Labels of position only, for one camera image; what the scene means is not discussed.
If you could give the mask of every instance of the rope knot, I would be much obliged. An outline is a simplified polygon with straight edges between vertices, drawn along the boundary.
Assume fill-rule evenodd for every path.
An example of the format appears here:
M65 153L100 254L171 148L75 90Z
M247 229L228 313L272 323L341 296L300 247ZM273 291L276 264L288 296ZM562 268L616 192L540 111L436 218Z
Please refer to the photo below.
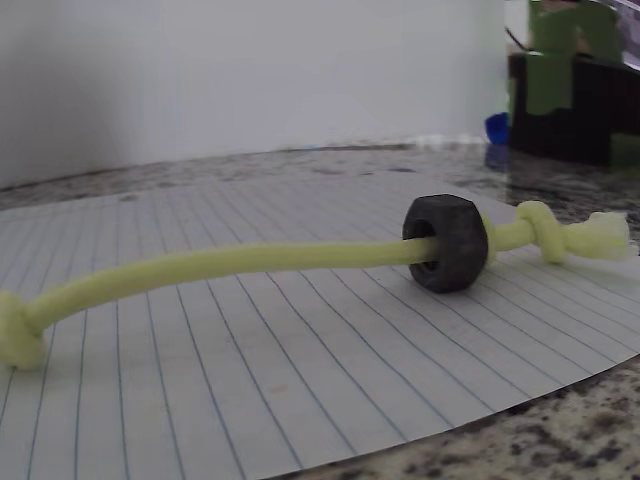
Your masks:
M45 355L44 339L29 329L20 298L0 292L0 362L28 370L40 366Z
M516 217L531 224L542 258L549 263L562 263L566 253L562 225L551 209L542 202L523 202L516 207Z
M530 223L535 244L549 263L562 263L567 252L580 257L621 261L638 255L638 247L629 237L626 215L596 212L589 220L561 225L551 209L542 202L523 202L516 217Z

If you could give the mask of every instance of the rope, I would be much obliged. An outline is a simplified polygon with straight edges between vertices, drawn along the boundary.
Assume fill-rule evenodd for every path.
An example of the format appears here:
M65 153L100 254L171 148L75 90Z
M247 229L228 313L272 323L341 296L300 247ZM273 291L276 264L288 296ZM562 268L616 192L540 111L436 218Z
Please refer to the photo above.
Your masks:
M566 253L607 260L638 255L623 214L594 213L587 222L563 226L544 203L525 202L516 209L516 217L512 224L494 227L482 216L489 241L488 262L497 252L531 243L538 245L543 258L551 263L562 262ZM26 304L12 293L0 292L0 361L22 369L36 368L46 356L42 333L54 323L88 308L168 285L240 273L411 265L436 258L435 238L241 245L110 268L54 287Z

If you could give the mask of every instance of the lined paper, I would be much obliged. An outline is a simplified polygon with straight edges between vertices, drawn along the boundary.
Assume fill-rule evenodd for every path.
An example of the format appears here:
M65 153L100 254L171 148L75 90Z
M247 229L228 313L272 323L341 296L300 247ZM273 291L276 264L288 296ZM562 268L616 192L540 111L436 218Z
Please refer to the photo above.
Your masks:
M168 252L399 237L417 174L180 187L0 212L0 285L23 298ZM640 351L640 270L534 247L468 291L406 267L242 274L121 299L0 370L0 464L24 479L255 479L439 433Z

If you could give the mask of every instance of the speckled countertop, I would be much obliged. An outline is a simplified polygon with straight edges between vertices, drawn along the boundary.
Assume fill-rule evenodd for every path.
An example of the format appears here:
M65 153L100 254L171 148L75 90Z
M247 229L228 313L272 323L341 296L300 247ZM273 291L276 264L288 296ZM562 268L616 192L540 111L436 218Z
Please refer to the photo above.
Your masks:
M281 152L155 164L0 191L0 209L264 176L415 171L511 204L539 199L564 222L629 213L640 240L640 176L485 147ZM455 430L281 480L640 480L640 361Z

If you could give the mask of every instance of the green object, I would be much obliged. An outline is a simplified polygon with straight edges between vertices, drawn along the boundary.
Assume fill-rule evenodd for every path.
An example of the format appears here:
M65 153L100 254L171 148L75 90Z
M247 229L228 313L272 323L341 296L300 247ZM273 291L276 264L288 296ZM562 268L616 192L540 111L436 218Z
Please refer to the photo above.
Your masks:
M573 56L576 53L577 9L539 13L531 22L533 49L545 54Z
M534 52L527 57L529 114L547 115L558 108L572 107L578 31L594 58L622 63L616 23L614 10L592 0L557 12L544 12L538 0L529 0L529 27L534 41Z
M527 56L527 113L547 115L558 108L569 109L572 100L572 57L531 52Z
M577 9L577 26L591 55L599 60L622 63L617 23L616 12L601 3L583 1Z
M625 133L611 135L610 161L614 168L640 167L640 136Z

